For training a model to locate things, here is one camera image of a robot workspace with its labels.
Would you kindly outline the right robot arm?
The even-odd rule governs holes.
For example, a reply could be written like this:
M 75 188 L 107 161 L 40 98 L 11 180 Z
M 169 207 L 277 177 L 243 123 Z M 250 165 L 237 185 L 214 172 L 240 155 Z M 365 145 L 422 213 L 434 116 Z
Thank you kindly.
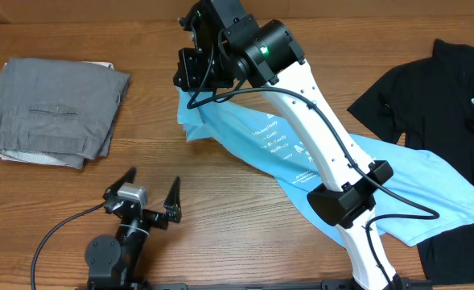
M 238 0 L 197 2 L 179 25 L 193 42 L 180 51 L 174 78 L 191 94 L 188 108 L 261 93 L 289 122 L 319 171 L 322 182 L 307 200 L 344 240 L 351 286 L 401 288 L 375 226 L 373 194 L 383 189 L 392 168 L 352 140 L 325 101 L 292 32 L 277 19 L 259 25 Z

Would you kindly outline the light blue printed t-shirt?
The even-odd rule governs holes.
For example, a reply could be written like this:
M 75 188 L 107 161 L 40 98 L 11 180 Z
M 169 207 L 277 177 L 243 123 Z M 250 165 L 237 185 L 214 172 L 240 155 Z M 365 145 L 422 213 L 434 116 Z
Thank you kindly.
M 177 121 L 188 141 L 213 138 L 237 158 L 272 175 L 295 208 L 339 245 L 337 228 L 326 224 L 310 207 L 307 194 L 322 182 L 299 137 L 285 118 L 251 110 L 230 101 L 211 102 L 188 109 L 191 95 L 179 92 Z M 424 221 L 423 212 L 382 191 L 376 191 L 376 212 L 400 213 L 400 218 L 378 222 L 381 234 L 389 233 L 412 247 L 428 238 L 474 223 L 474 186 L 447 161 L 431 151 L 413 150 L 353 135 L 357 145 L 374 160 L 386 160 L 394 175 L 385 186 L 401 197 L 439 213 Z

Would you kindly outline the black polo shirt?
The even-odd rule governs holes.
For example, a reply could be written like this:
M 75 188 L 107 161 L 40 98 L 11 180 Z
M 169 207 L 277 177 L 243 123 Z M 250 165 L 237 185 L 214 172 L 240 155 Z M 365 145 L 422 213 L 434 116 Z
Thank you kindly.
M 474 186 L 474 47 L 434 42 L 430 58 L 389 70 L 348 108 L 377 137 L 425 149 Z M 434 284 L 474 283 L 474 223 L 419 243 Z

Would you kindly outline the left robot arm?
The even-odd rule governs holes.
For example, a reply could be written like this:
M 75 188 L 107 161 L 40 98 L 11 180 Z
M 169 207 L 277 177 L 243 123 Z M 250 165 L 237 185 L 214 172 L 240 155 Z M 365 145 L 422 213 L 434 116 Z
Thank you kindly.
M 171 222 L 181 221 L 181 179 L 175 178 L 160 213 L 146 207 L 146 188 L 134 183 L 136 172 L 129 169 L 103 194 L 105 212 L 117 216 L 120 224 L 115 235 L 99 235 L 86 247 L 88 289 L 150 289 L 148 282 L 135 276 L 150 230 L 165 230 Z

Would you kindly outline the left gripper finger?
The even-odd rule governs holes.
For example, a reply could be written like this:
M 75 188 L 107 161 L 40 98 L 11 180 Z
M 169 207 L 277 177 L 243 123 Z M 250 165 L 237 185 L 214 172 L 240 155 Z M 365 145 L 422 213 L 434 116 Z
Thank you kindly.
M 167 220 L 169 222 L 180 223 L 182 218 L 182 209 L 180 204 L 180 183 L 181 179 L 177 176 L 171 186 L 169 193 L 167 194 L 167 198 L 163 203 L 163 207 L 165 208 Z
M 118 190 L 124 185 L 124 183 L 134 183 L 134 179 L 136 176 L 137 168 L 132 167 L 130 168 L 119 180 L 115 181 L 112 185 L 110 185 L 103 194 L 103 199 L 108 200 L 112 196 L 117 196 Z

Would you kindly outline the folded grey trousers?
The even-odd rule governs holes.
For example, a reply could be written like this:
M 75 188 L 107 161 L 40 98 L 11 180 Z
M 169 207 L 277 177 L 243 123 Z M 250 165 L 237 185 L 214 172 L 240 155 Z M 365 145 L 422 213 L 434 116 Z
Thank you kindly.
M 108 62 L 9 59 L 0 72 L 0 158 L 80 169 L 106 157 L 129 84 Z

